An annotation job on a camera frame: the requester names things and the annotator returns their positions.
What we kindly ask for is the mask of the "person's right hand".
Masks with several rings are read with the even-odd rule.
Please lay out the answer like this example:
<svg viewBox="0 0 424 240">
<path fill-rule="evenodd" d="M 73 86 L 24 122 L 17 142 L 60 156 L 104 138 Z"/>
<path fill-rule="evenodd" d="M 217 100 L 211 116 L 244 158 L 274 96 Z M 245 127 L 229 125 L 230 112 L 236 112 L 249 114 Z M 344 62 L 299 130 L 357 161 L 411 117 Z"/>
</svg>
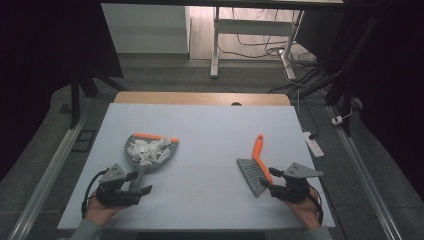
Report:
<svg viewBox="0 0 424 240">
<path fill-rule="evenodd" d="M 304 200 L 296 203 L 283 201 L 283 203 L 290 208 L 296 219 L 306 230 L 316 229 L 321 226 L 318 208 L 311 199 L 305 198 Z"/>
</svg>

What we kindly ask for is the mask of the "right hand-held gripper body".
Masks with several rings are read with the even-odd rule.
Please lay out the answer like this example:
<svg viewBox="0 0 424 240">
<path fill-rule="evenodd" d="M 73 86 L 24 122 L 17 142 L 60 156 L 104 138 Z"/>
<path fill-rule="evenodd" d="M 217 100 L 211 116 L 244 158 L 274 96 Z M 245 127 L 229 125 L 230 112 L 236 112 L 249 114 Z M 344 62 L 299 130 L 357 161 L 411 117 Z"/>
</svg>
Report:
<svg viewBox="0 0 424 240">
<path fill-rule="evenodd" d="M 310 194 L 308 178 L 322 177 L 323 173 L 298 163 L 292 163 L 284 171 L 285 185 L 275 185 L 276 190 L 270 192 L 272 197 L 296 203 L 304 200 Z"/>
</svg>

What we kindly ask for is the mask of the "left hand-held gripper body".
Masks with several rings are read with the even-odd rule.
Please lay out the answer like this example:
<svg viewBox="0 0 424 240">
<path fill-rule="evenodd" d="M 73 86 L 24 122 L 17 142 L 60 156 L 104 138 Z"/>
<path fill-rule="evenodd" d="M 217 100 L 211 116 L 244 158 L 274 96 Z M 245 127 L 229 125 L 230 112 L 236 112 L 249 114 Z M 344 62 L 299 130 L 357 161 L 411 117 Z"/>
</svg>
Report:
<svg viewBox="0 0 424 240">
<path fill-rule="evenodd" d="M 127 174 L 119 164 L 114 164 L 106 171 L 96 189 L 96 197 L 101 204 L 110 207 L 139 204 L 139 192 L 122 190 L 122 186 L 129 182 L 125 180 Z"/>
</svg>

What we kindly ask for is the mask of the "person's left hand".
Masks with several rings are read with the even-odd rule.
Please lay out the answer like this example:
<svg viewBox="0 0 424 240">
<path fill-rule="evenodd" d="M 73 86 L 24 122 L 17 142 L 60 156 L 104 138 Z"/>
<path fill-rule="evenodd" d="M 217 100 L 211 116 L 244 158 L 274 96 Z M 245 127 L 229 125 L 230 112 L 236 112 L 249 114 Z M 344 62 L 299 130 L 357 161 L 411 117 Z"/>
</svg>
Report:
<svg viewBox="0 0 424 240">
<path fill-rule="evenodd" d="M 91 194 L 84 213 L 84 219 L 87 219 L 101 227 L 106 226 L 110 222 L 111 218 L 119 211 L 126 209 L 126 206 L 110 207 L 103 205 L 98 201 L 96 195 L 96 192 Z"/>
</svg>

